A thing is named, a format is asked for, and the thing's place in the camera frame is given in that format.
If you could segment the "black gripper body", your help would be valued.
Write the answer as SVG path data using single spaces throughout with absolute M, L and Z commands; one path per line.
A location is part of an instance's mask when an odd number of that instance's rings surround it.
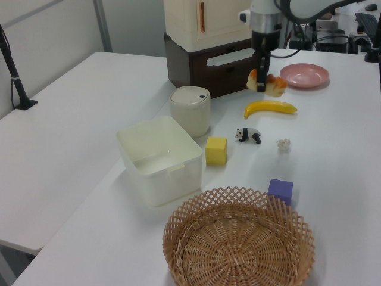
M 278 49 L 280 43 L 280 30 L 271 33 L 260 33 L 252 31 L 251 45 L 254 55 L 260 59 L 267 57 L 272 51 Z

